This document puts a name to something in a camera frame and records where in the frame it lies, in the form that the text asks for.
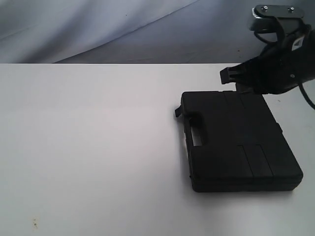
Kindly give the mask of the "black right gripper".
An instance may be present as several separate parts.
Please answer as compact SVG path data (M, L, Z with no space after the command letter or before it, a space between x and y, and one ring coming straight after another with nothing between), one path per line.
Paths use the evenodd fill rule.
M315 31L308 24L242 64L220 71L222 84L235 83L239 94L281 94L315 78Z

